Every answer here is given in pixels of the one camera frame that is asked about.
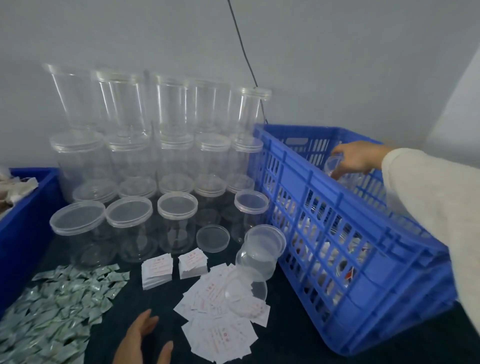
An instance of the black cable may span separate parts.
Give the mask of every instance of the black cable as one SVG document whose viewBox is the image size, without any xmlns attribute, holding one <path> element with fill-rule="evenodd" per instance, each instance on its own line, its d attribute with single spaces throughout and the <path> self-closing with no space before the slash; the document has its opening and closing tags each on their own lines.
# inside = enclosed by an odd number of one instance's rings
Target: black cable
<svg viewBox="0 0 480 364">
<path fill-rule="evenodd" d="M 240 30 L 239 30 L 239 27 L 237 25 L 237 19 L 235 19 L 235 14 L 233 13 L 232 4 L 231 4 L 230 0 L 227 0 L 227 2 L 228 2 L 228 6 L 230 7 L 230 13 L 232 14 L 233 23 L 235 24 L 235 29 L 237 30 L 237 35 L 239 36 L 239 41 L 240 41 L 241 50 L 243 52 L 243 56 L 245 57 L 245 60 L 247 61 L 248 68 L 249 68 L 250 73 L 252 74 L 252 77 L 253 77 L 253 82 L 255 82 L 255 87 L 258 87 L 257 79 L 255 78 L 255 75 L 253 74 L 252 66 L 250 65 L 250 62 L 249 62 L 248 57 L 247 57 L 247 53 L 245 52 L 245 48 L 243 46 L 243 42 L 242 42 L 242 39 L 241 39 L 241 36 L 240 36 Z M 264 103 L 263 103 L 262 100 L 260 100 L 260 106 L 262 107 L 262 114 L 264 116 L 265 123 L 268 124 L 268 120 L 265 117 Z"/>
</svg>

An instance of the dark table surface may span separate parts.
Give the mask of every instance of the dark table surface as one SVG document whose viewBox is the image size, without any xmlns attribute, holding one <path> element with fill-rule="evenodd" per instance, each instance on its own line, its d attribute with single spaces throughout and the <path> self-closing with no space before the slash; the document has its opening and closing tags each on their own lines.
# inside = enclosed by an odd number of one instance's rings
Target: dark table surface
<svg viewBox="0 0 480 364">
<path fill-rule="evenodd" d="M 208 266 L 234 263 L 239 247 L 231 240 L 226 250 L 206 253 Z M 113 301 L 113 307 L 103 315 L 103 322 L 92 327 L 85 363 L 112 363 L 115 350 L 128 327 L 148 308 L 160 320 L 153 333 L 144 339 L 142 350 L 145 364 L 156 363 L 162 346 L 168 340 L 174 341 L 172 364 L 209 363 L 192 354 L 181 330 L 187 321 L 173 311 L 182 294 L 198 277 L 180 280 L 178 259 L 175 259 L 173 280 L 143 291 L 140 264 L 117 262 L 121 271 L 131 271 L 131 278 Z M 36 271 L 54 269 L 68 263 L 66 247 L 54 239 Z M 252 354 L 232 363 L 480 363 L 479 336 L 460 304 L 366 352 L 344 358 L 330 351 L 323 343 L 279 266 L 267 282 L 267 287 L 267 303 L 271 306 L 267 328 L 254 324 L 258 340 L 251 346 Z"/>
</svg>

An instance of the hand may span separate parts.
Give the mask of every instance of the hand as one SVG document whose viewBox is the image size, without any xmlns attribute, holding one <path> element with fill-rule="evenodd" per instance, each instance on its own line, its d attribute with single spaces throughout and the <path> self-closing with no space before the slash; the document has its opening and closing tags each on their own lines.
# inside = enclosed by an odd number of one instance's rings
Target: hand
<svg viewBox="0 0 480 364">
<path fill-rule="evenodd" d="M 372 169 L 382 169 L 385 156 L 395 148 L 358 141 L 339 144 L 332 150 L 332 155 L 343 153 L 344 160 L 332 172 L 332 178 L 338 180 L 346 173 L 368 174 Z"/>
<path fill-rule="evenodd" d="M 158 322 L 158 316 L 150 317 L 151 312 L 149 309 L 141 313 L 129 327 L 115 353 L 113 364 L 143 364 L 142 339 L 153 331 Z M 172 350 L 173 341 L 169 341 L 162 348 L 157 364 L 170 364 Z"/>
</svg>

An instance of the blue plastic bin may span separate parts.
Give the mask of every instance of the blue plastic bin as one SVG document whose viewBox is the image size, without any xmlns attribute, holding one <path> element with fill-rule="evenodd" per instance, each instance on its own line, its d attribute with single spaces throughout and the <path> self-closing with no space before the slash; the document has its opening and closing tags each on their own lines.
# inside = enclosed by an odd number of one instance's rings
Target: blue plastic bin
<svg viewBox="0 0 480 364">
<path fill-rule="evenodd" d="M 36 177 L 38 188 L 0 220 L 0 318 L 22 293 L 53 237 L 48 221 L 66 205 L 57 168 L 14 168 L 13 176 Z"/>
<path fill-rule="evenodd" d="M 337 144 L 373 140 L 326 127 L 256 133 L 264 142 L 257 187 L 273 202 L 269 222 L 287 238 L 279 264 L 333 351 L 355 355 L 452 307 L 447 247 L 388 209 L 381 172 L 353 191 L 322 172 Z"/>
</svg>

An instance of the stack of white cards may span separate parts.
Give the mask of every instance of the stack of white cards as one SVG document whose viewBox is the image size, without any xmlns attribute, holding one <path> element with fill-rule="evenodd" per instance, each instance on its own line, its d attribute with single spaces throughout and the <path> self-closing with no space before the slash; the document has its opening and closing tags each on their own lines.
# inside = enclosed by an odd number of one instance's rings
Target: stack of white cards
<svg viewBox="0 0 480 364">
<path fill-rule="evenodd" d="M 198 248 L 179 256 L 180 279 L 208 273 L 207 256 Z"/>
<path fill-rule="evenodd" d="M 234 265 L 226 264 L 212 267 L 210 273 L 202 275 L 183 294 L 174 308 L 189 321 L 182 330 L 192 352 L 217 364 L 250 354 L 250 346 L 258 339 L 252 322 L 266 327 L 270 312 L 270 306 L 261 300 L 262 310 L 255 319 L 239 317 L 229 310 L 225 301 L 225 279 L 234 269 Z"/>
<path fill-rule="evenodd" d="M 144 291 L 172 280 L 172 272 L 173 258 L 170 254 L 163 254 L 145 260 L 142 263 L 142 286 Z"/>
</svg>

